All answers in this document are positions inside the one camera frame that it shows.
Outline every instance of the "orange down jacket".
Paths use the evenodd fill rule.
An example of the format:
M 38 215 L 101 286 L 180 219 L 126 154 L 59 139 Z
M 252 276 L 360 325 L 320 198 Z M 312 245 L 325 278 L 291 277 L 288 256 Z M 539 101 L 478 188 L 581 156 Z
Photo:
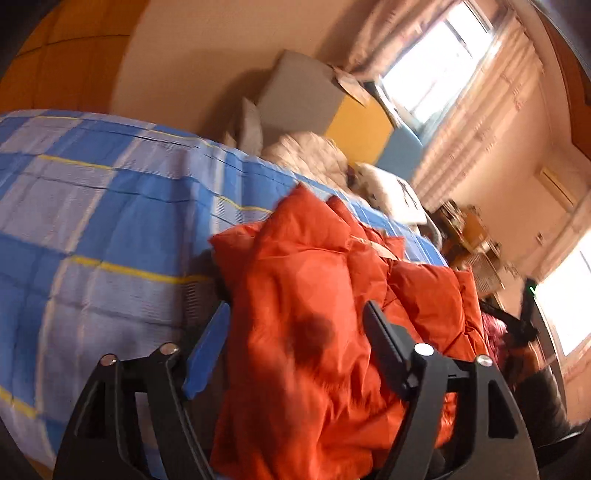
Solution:
M 354 480 L 383 465 L 405 405 L 385 385 L 361 314 L 388 320 L 447 356 L 486 353 L 472 274 L 402 257 L 400 238 L 361 225 L 336 197 L 298 186 L 264 223 L 210 241 L 232 293 L 229 389 L 213 468 L 234 480 Z M 448 395 L 438 445 L 455 412 Z

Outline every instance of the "pillow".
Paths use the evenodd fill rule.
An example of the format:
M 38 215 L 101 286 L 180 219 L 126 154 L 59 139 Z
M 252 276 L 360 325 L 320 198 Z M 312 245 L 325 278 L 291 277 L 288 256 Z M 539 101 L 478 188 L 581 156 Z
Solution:
M 261 158 L 306 178 L 347 191 L 347 157 L 335 143 L 312 132 L 282 135 Z
M 243 98 L 240 111 L 224 132 L 222 143 L 258 157 L 262 150 L 262 125 L 256 105 Z
M 355 188 L 385 216 L 406 225 L 425 225 L 427 217 L 417 194 L 406 180 L 368 163 L 355 164 Z

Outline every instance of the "metal screw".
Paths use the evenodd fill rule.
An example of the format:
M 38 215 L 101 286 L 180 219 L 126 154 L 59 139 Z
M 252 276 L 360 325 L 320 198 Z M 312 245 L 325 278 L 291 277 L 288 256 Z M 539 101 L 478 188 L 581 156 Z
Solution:
M 431 356 L 435 353 L 435 349 L 428 343 L 417 343 L 414 346 L 414 351 L 421 356 Z
M 175 343 L 165 343 L 160 346 L 160 353 L 163 355 L 172 355 L 178 352 L 178 346 Z
M 113 355 L 112 353 L 108 353 L 107 355 L 103 355 L 103 357 L 101 357 L 100 364 L 103 367 L 108 367 L 110 365 L 113 365 L 116 361 L 117 361 L 117 357 L 115 355 Z
M 483 367 L 492 367 L 492 358 L 488 355 L 478 355 L 476 361 Z

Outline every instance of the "bed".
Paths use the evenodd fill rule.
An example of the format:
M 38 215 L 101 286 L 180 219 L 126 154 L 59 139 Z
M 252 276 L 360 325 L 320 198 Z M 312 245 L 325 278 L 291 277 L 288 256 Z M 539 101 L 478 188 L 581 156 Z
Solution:
M 105 353 L 144 356 L 218 305 L 208 239 L 264 220 L 297 182 L 341 197 L 444 265 L 432 244 L 329 187 L 239 150 L 95 113 L 0 116 L 0 416 L 52 466 L 77 396 Z

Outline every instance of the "window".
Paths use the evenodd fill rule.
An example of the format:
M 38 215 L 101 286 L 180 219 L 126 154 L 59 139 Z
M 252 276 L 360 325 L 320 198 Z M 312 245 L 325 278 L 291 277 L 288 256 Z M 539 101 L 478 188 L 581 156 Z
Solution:
M 384 88 L 410 127 L 425 124 L 455 98 L 491 40 L 489 25 L 462 2 L 394 64 Z
M 591 232 L 535 289 L 536 302 L 556 331 L 564 356 L 573 352 L 591 334 L 589 296 Z

